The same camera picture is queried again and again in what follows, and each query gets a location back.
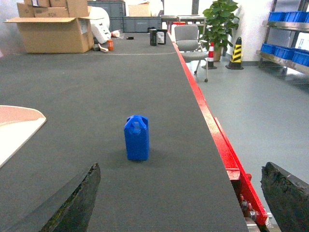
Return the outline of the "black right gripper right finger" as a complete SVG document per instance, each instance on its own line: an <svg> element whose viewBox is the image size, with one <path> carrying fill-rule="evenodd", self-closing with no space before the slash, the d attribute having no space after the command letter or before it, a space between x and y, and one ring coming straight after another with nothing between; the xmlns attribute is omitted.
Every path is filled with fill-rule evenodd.
<svg viewBox="0 0 309 232"><path fill-rule="evenodd" d="M282 232L309 230L309 185L273 162L262 167L264 198Z"/></svg>

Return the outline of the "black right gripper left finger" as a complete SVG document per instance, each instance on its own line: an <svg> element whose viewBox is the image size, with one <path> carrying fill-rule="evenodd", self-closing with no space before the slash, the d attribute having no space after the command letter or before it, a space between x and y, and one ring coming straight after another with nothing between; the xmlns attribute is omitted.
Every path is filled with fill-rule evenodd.
<svg viewBox="0 0 309 232"><path fill-rule="evenodd" d="M61 187L6 232L85 232L95 206L101 180L94 163Z"/></svg>

